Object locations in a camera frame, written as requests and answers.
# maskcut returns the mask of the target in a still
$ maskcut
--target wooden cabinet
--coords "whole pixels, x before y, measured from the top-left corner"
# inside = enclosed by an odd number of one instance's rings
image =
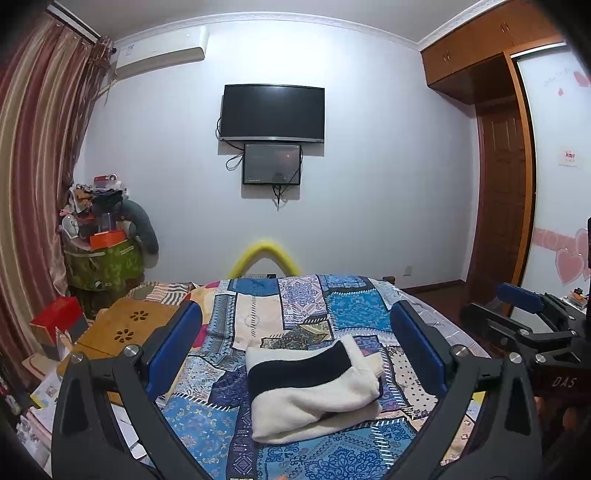
[[[556,34],[552,22],[535,5],[511,0],[423,50],[427,84],[432,85],[508,48]]]
[[[558,34],[552,20],[530,2],[514,0],[501,5],[499,10],[504,17],[505,31],[514,47]]]
[[[468,24],[450,33],[445,41],[438,41],[423,51],[428,85],[479,60],[474,37],[472,26]]]

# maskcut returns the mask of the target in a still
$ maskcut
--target green bag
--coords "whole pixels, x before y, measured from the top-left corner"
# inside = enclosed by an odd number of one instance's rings
[[[82,290],[123,290],[127,279],[144,272],[141,250],[132,240],[92,252],[70,245],[64,257],[68,283]]]

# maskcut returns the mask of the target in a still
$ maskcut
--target ceiling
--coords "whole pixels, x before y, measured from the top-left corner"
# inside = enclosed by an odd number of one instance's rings
[[[419,42],[476,0],[60,0],[113,40],[203,15],[289,12],[348,20]]]

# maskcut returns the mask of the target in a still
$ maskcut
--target air conditioner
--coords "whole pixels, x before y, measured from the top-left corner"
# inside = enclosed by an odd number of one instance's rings
[[[205,59],[209,31],[187,27],[153,35],[121,48],[115,77],[118,80],[191,61]]]

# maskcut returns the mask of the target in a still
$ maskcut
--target curtain rod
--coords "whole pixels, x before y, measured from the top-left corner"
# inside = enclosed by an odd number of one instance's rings
[[[66,7],[59,2],[52,2],[47,7],[47,12],[52,16],[61,20],[68,25],[76,33],[87,39],[91,43],[96,43],[100,38],[100,35],[80,18],[75,16]]]

